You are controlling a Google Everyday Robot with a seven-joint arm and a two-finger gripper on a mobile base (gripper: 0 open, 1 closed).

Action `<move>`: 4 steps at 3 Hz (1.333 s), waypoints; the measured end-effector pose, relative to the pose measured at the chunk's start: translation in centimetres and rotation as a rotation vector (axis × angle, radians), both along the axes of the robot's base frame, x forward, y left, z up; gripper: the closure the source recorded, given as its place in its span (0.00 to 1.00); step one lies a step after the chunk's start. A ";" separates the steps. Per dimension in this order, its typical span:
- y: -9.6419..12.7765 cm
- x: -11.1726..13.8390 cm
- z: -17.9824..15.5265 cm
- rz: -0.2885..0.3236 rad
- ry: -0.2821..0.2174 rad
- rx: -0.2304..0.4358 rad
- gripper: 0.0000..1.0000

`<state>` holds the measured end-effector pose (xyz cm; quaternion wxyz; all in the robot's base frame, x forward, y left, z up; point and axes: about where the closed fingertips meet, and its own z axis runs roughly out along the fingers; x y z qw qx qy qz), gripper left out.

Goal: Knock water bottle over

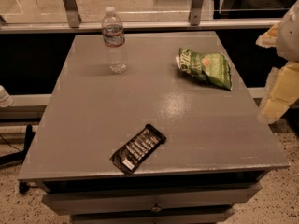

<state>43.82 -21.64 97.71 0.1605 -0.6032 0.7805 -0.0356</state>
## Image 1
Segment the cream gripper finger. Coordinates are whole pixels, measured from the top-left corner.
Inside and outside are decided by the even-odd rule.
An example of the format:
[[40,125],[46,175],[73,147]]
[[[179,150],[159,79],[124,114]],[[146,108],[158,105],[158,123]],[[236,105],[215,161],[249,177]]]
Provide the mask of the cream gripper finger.
[[275,48],[277,46],[278,27],[280,23],[274,24],[268,31],[256,40],[256,44],[263,48]]
[[273,67],[259,105],[258,121],[264,124],[278,121],[298,99],[299,63],[287,62],[280,69]]

